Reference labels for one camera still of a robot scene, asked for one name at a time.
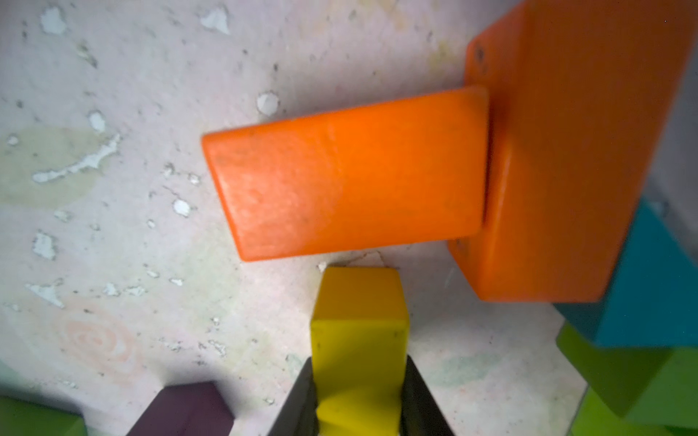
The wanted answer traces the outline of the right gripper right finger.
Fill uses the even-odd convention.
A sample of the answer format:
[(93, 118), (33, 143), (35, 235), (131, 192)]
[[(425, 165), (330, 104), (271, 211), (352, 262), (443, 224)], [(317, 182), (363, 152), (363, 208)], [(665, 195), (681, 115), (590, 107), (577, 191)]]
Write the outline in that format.
[(406, 360), (399, 432), (402, 436), (454, 436), (411, 356)]

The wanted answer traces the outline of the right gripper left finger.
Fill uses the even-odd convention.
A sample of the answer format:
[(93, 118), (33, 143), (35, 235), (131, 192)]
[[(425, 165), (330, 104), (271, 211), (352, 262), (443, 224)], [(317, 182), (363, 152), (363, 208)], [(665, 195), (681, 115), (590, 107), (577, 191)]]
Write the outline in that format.
[(312, 358), (299, 372), (268, 436), (318, 436), (317, 393)]

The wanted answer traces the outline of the yellow block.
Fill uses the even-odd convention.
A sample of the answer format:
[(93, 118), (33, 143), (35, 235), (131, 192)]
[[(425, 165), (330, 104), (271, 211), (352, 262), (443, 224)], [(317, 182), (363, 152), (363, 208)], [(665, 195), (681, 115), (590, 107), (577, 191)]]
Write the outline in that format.
[(409, 334), (396, 270), (325, 270), (310, 323), (320, 434), (398, 434)]

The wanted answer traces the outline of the orange block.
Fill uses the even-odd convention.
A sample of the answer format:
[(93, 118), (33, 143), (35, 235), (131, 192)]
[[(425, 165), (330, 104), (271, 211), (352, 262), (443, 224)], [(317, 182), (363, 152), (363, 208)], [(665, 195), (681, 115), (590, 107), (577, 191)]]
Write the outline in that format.
[(206, 134), (247, 262), (470, 236), (482, 227), (481, 86)]
[(523, 1), (472, 40), (485, 219), (448, 247), (480, 299), (602, 298), (696, 38), (694, 1)]

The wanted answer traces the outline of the teal triangle block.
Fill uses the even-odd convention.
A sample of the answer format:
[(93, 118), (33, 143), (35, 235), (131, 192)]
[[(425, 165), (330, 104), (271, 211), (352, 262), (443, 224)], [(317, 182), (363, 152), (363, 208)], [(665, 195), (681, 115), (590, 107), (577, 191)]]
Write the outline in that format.
[(554, 307), (600, 347), (696, 346), (697, 263), (643, 199), (603, 299)]

